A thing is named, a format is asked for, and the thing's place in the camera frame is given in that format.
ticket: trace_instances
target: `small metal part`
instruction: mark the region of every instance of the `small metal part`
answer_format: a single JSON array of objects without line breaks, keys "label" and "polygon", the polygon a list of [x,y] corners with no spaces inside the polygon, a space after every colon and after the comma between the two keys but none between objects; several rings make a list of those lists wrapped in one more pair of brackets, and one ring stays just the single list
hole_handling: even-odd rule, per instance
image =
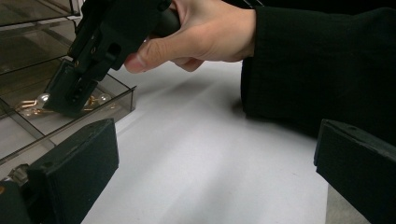
[{"label": "small metal part", "polygon": [[8,174],[8,177],[12,179],[15,183],[17,183],[19,186],[23,186],[26,184],[28,181],[27,178],[27,169],[29,168],[28,164],[21,164],[14,169],[11,170],[11,172]]}]

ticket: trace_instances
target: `black handle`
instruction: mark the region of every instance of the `black handle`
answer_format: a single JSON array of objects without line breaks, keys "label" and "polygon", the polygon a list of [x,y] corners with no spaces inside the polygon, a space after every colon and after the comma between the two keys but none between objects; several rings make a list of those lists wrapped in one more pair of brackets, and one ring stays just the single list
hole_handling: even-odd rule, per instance
[{"label": "black handle", "polygon": [[169,36],[180,29],[180,21],[176,12],[170,8],[162,12],[160,22],[152,32],[160,37]]}]

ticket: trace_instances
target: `knuckle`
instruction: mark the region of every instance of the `knuckle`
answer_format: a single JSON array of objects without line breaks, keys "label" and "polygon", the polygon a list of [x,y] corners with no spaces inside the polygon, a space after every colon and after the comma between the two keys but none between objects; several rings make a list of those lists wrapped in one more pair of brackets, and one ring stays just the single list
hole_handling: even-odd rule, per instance
[{"label": "knuckle", "polygon": [[140,57],[147,65],[158,65],[166,55],[167,47],[162,41],[152,39],[147,42],[146,46],[140,53]]}]

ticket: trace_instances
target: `black tool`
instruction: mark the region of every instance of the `black tool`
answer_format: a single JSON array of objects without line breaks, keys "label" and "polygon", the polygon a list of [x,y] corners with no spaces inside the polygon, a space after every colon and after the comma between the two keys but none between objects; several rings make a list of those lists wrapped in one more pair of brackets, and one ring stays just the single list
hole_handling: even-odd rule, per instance
[{"label": "black tool", "polygon": [[76,117],[110,68],[119,70],[150,35],[180,27],[172,0],[87,0],[68,56],[49,82],[44,108]]}]

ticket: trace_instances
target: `finger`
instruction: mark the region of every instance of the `finger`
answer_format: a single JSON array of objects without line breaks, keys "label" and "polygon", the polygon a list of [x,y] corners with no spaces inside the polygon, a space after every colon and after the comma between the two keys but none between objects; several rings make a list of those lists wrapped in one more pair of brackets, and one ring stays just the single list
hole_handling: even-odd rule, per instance
[{"label": "finger", "polygon": [[182,68],[182,69],[184,69],[184,70],[186,70],[186,71],[188,71],[188,72],[193,72],[193,71],[195,71],[197,68],[199,68],[203,63],[204,63],[203,60],[191,58],[191,59],[188,60],[186,63],[177,64],[177,66],[179,66],[180,68]]},{"label": "finger", "polygon": [[165,38],[150,39],[137,53],[127,58],[125,67],[131,73],[140,73],[176,58],[193,57],[199,54],[199,48],[189,44],[190,36],[194,38],[189,32],[180,32]]}]

